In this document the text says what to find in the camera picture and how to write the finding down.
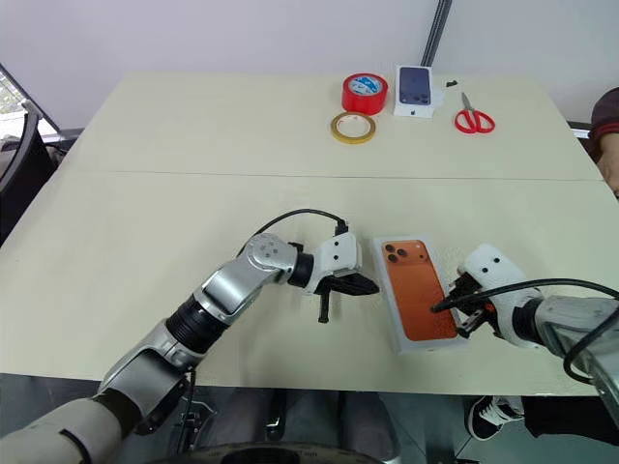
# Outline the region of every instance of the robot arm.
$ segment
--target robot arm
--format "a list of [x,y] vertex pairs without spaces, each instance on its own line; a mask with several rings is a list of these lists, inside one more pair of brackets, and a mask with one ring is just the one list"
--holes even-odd
[[130,432],[151,433],[163,423],[188,387],[186,373],[264,285],[287,282],[323,299],[332,290],[376,293],[374,282],[358,274],[361,259],[347,231],[314,254],[273,234],[253,236],[109,370],[97,395],[67,403],[0,441],[3,462],[107,462]]
[[[434,311],[457,307],[469,316],[458,328],[464,337],[489,322],[497,336],[515,346],[546,347],[564,360],[568,375],[596,387],[619,426],[619,293],[572,279],[531,281],[529,288],[499,293],[500,287],[524,282],[525,277],[512,261],[489,245],[471,253],[458,267],[458,274],[449,297]],[[615,299],[545,298],[535,288],[552,282],[603,289]],[[589,377],[573,372],[572,365]]]

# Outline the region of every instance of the chair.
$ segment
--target chair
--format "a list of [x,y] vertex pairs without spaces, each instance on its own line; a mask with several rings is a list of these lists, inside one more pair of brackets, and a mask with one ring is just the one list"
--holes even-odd
[[39,134],[42,113],[29,101],[23,106],[21,140],[0,178],[0,246],[56,169]]

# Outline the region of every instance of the sneaker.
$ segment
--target sneaker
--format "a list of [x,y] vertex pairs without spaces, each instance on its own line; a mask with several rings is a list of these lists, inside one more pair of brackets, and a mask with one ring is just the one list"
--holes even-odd
[[504,396],[483,396],[469,410],[466,429],[476,440],[485,441],[499,433],[504,423],[522,419],[521,411]]

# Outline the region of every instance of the wall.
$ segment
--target wall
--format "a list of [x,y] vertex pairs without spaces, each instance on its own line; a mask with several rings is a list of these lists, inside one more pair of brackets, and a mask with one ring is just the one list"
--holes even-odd
[[[66,130],[85,126],[128,71],[419,63],[436,1],[2,0],[0,62]],[[619,85],[617,18],[617,0],[455,0],[434,67],[532,76],[568,119],[587,122]]]
[[588,123],[619,86],[618,21],[617,0],[455,0],[434,69],[534,77],[568,120]]
[[[419,63],[434,0],[2,0],[0,62],[61,129],[135,70],[391,71]],[[174,98],[161,89],[154,98]]]

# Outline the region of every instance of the metal pole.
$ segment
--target metal pole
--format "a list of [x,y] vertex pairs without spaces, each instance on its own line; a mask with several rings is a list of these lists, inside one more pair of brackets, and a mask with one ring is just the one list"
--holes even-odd
[[451,7],[452,0],[438,0],[438,6],[436,7],[432,27],[427,37],[426,51],[424,51],[424,58],[422,58],[421,66],[432,66],[436,48],[438,48],[438,44],[441,42],[443,29],[445,28],[445,22],[447,21],[447,16],[449,15],[449,9]]

